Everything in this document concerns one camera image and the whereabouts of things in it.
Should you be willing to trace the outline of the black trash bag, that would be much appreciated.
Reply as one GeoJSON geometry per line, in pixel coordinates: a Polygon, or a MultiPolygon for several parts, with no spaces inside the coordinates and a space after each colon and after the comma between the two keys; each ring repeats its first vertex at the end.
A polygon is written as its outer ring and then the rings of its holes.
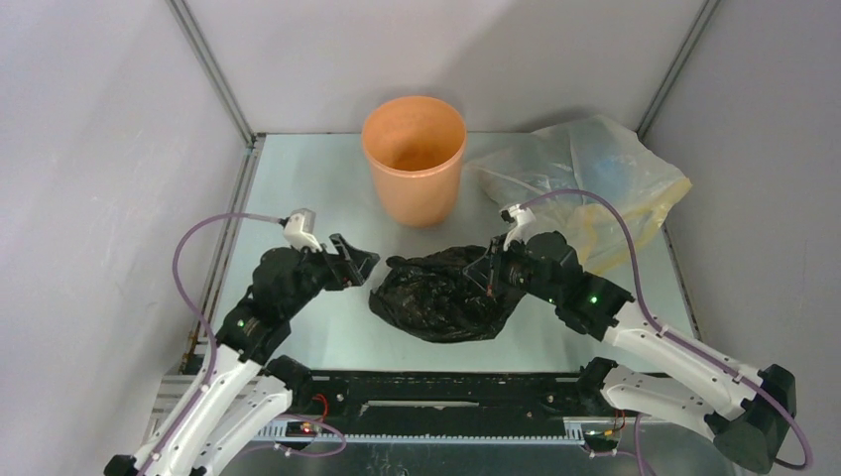
{"type": "Polygon", "coordinates": [[[525,294],[502,290],[489,297],[462,274],[485,249],[456,246],[415,258],[392,256],[389,273],[369,294],[371,312],[420,340],[460,343],[492,340],[525,294]]]}

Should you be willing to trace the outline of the translucent yellowish plastic bag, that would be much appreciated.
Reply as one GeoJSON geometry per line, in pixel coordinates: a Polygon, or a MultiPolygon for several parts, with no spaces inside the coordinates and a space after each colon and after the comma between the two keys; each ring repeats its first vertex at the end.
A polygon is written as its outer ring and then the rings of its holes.
{"type": "Polygon", "coordinates": [[[502,208],[536,199],[530,234],[560,232],[594,274],[629,259],[612,209],[641,249],[691,188],[689,178],[634,131],[600,115],[520,135],[467,167],[502,208]]]}

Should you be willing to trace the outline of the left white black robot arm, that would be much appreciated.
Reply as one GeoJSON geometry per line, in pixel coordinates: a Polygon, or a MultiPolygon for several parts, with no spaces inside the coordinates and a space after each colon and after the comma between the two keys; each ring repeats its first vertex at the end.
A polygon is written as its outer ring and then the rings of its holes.
{"type": "Polygon", "coordinates": [[[132,455],[115,455],[106,475],[209,475],[276,416],[313,400],[309,368],[276,357],[292,319],[321,292],[360,287],[380,261],[340,234],[335,248],[301,245],[264,253],[252,283],[228,312],[195,380],[160,429],[132,455]]]}

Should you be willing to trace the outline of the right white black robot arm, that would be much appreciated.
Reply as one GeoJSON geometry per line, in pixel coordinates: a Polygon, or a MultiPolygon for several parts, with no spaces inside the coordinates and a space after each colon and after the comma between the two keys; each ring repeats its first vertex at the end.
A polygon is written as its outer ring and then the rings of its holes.
{"type": "Polygon", "coordinates": [[[558,232],[512,243],[500,235],[462,273],[490,297],[518,291],[543,300],[568,328],[664,373],[645,377],[609,359],[593,359],[576,389],[587,413],[601,415],[612,407],[667,420],[754,473],[767,474],[779,464],[796,414],[795,378],[788,369],[740,363],[647,317],[630,292],[584,271],[558,232]]]}

